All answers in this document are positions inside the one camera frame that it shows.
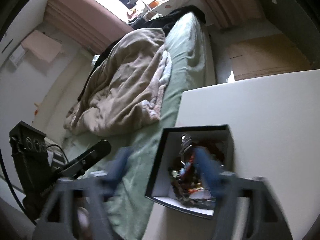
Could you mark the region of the left hand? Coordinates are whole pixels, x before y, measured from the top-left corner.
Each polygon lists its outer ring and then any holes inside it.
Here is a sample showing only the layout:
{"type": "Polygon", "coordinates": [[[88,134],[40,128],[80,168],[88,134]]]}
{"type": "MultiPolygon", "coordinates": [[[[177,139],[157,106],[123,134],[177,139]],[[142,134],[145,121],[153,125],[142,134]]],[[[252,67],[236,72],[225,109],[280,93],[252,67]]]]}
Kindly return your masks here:
{"type": "Polygon", "coordinates": [[[89,212],[84,207],[77,208],[77,232],[78,239],[92,239],[90,228],[89,212]]]}

